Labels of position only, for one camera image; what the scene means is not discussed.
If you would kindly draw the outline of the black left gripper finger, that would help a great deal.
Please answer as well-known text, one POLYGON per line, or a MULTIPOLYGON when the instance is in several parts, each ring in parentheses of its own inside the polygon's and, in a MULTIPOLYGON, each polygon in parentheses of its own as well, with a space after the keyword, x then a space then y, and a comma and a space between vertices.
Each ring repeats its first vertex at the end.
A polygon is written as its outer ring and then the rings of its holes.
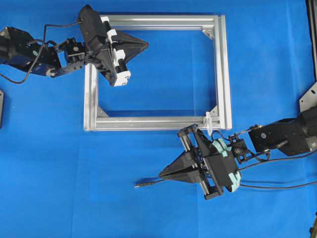
POLYGON ((148 48, 148 44, 124 44, 123 50, 125 53, 125 58, 123 60, 124 64, 127 64, 135 56, 143 52, 148 48))
POLYGON ((122 32, 122 31, 117 31, 117 37, 118 37, 117 43, 120 46, 123 46, 125 48, 136 48, 136 49, 144 50, 144 49, 148 48, 148 46, 149 46, 148 42, 146 42, 142 39, 133 37, 133 36, 131 36, 125 32, 122 32))

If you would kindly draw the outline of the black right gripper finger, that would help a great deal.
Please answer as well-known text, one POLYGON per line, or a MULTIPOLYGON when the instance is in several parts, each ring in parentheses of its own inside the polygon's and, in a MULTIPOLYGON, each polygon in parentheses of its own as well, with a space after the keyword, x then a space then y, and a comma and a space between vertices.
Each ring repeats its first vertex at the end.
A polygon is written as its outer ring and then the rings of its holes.
POLYGON ((165 180, 181 181, 186 183, 201 183, 205 174, 198 168, 186 168, 177 172, 162 175, 165 180))
POLYGON ((170 165, 166 166, 160 173, 159 177, 162 175, 177 172, 180 170, 184 170, 186 168, 197 168, 194 165, 197 163, 196 151, 184 151, 181 155, 179 155, 170 165))

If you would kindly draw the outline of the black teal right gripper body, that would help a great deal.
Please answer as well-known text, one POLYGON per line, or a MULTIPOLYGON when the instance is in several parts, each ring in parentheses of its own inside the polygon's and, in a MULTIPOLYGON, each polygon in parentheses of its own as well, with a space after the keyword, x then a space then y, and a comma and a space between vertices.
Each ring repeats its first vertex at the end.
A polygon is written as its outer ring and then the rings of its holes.
POLYGON ((177 157, 177 181, 198 183, 206 200, 235 192, 241 183, 234 149, 223 138, 209 140, 196 124, 181 129, 177 136, 184 151, 177 157))

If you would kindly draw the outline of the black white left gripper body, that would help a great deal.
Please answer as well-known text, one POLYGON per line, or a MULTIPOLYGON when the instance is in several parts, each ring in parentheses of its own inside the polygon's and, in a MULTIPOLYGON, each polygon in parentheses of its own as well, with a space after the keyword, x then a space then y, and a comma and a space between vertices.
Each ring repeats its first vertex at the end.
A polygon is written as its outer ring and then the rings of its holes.
POLYGON ((107 33, 105 45, 97 53, 89 51, 86 48, 90 53, 92 64, 109 82, 110 86, 125 86, 131 77, 131 72, 123 62, 125 58, 124 50, 115 48, 115 44, 118 42, 114 39, 117 37, 117 31, 111 27, 109 18, 101 18, 101 20, 107 33))

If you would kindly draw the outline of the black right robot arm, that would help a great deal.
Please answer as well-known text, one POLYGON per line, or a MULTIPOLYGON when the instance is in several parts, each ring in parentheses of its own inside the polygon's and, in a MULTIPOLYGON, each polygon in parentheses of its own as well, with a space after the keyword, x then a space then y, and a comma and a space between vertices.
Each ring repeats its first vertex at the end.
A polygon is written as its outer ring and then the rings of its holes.
POLYGON ((243 139, 235 134, 228 138, 208 140, 196 124, 178 132, 184 151, 160 173, 162 180, 198 183, 206 200, 221 196, 223 190, 235 192, 242 175, 238 164, 278 149, 287 156, 312 152, 317 148, 317 109, 311 107, 297 118, 281 119, 265 126, 252 126, 248 130, 256 153, 251 152, 243 139))

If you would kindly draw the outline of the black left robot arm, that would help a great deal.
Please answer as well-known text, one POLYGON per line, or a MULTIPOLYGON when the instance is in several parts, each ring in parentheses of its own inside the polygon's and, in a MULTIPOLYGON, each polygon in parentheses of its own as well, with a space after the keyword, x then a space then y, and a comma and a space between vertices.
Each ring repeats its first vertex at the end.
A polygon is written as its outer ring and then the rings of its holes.
POLYGON ((126 85, 131 72, 127 63, 143 52, 148 42, 113 29, 105 19, 104 45, 93 51, 86 43, 75 38, 57 44, 49 40, 34 39, 28 32, 5 27, 0 32, 0 62, 27 74, 59 77, 81 69, 91 63, 109 82, 110 86, 126 85))

